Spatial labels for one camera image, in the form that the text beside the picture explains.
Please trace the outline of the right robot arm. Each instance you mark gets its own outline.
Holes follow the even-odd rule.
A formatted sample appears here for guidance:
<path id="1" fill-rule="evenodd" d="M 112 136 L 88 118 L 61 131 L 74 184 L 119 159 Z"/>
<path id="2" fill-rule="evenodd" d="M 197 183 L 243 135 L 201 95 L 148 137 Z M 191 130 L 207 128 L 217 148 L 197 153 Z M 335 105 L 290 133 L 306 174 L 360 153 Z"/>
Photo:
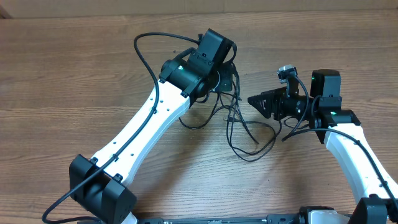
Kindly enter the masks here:
<path id="1" fill-rule="evenodd" d="M 296 215 L 283 217 L 283 223 L 397 223 L 397 182 L 371 149 L 355 113 L 342 109 L 339 71 L 314 70 L 311 87 L 303 96 L 295 67 L 283 66 L 277 74 L 284 87 L 251 96 L 248 103 L 265 118 L 308 121 L 307 129 L 294 128 L 286 137 L 316 133 L 338 161 L 356 202 L 351 215 L 326 206 L 306 206 Z"/>

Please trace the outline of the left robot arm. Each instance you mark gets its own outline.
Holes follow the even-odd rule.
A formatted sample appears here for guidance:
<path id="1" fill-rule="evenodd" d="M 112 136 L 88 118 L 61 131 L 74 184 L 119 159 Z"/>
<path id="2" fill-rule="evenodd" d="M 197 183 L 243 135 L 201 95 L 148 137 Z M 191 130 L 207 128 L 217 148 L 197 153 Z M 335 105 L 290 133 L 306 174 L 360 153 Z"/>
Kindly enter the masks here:
<path id="1" fill-rule="evenodd" d="M 78 223 L 137 223 L 136 196 L 128 189 L 149 151 L 165 131 L 221 84 L 236 44 L 208 29 L 191 47 L 167 60 L 154 89 L 120 133 L 90 159 L 81 154 L 69 166 L 70 197 L 91 213 Z"/>

